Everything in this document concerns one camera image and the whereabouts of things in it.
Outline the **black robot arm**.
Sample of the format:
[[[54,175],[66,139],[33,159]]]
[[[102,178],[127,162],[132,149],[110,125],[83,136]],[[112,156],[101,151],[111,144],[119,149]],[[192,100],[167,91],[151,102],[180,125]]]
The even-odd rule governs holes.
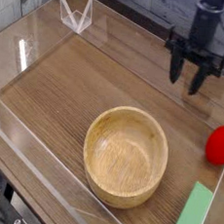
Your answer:
[[[198,0],[195,17],[187,37],[173,38],[172,29],[165,47],[170,50],[169,79],[178,81],[185,60],[198,67],[188,94],[197,93],[209,75],[220,77],[224,70],[224,54],[209,49],[224,11],[224,0]]]

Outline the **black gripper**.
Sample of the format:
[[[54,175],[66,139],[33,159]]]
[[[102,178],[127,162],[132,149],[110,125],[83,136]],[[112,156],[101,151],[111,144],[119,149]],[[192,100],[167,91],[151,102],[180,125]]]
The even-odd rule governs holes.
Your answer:
[[[210,48],[215,31],[221,21],[221,10],[211,10],[198,7],[187,37],[174,38],[174,30],[166,40],[165,47],[171,51],[169,78],[172,83],[177,82],[182,72],[185,60],[198,65],[188,94],[194,95],[199,91],[206,76],[220,76],[224,68],[224,54],[217,54]]]

